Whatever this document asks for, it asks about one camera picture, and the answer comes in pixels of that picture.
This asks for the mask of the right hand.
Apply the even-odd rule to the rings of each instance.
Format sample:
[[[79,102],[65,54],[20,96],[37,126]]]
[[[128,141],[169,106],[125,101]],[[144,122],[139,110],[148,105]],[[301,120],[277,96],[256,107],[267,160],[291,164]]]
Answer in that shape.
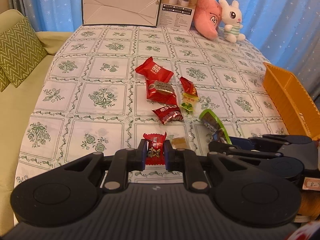
[[[319,191],[302,191],[302,201],[294,222],[307,223],[319,220]]]

